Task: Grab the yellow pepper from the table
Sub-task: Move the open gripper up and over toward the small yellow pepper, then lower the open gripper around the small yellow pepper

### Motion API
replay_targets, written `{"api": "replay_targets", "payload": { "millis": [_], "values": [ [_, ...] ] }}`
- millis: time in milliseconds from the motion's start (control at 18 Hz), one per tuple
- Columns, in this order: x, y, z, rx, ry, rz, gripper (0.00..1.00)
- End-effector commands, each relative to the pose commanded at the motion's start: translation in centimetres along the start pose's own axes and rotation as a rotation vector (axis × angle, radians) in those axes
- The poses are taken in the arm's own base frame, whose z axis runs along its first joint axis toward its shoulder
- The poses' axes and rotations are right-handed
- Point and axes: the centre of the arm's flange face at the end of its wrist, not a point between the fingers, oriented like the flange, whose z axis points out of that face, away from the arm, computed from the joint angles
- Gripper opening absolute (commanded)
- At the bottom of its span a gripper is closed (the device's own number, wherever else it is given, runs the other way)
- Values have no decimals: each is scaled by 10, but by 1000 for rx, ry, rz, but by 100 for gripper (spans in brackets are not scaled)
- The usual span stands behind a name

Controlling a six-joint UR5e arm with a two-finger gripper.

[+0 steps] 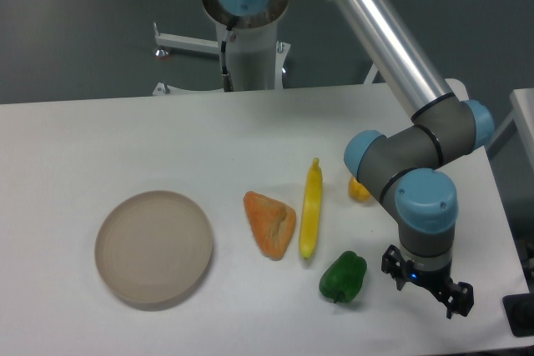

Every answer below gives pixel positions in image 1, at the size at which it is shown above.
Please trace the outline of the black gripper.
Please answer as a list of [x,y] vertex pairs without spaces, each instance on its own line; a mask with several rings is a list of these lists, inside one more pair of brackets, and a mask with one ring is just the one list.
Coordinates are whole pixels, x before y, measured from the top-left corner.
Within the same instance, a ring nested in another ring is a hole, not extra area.
[[437,256],[423,257],[391,244],[382,255],[381,271],[393,278],[398,291],[408,282],[432,289],[435,299],[446,306],[448,319],[455,314],[466,317],[474,305],[474,291],[469,283],[451,280],[452,255],[449,248]]

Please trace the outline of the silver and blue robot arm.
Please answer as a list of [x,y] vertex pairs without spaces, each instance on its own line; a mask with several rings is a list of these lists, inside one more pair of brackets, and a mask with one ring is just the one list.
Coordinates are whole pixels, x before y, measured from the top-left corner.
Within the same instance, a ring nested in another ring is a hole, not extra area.
[[[226,92],[272,89],[279,80],[275,41],[265,48],[249,37],[275,28],[289,0],[203,0],[219,25],[220,73]],[[451,279],[458,203],[441,167],[485,146],[494,132],[490,112],[461,101],[436,71],[387,0],[329,0],[337,5],[411,119],[394,136],[356,135],[345,149],[351,174],[396,221],[399,244],[381,268],[396,282],[429,291],[449,315],[467,315],[474,295]]]

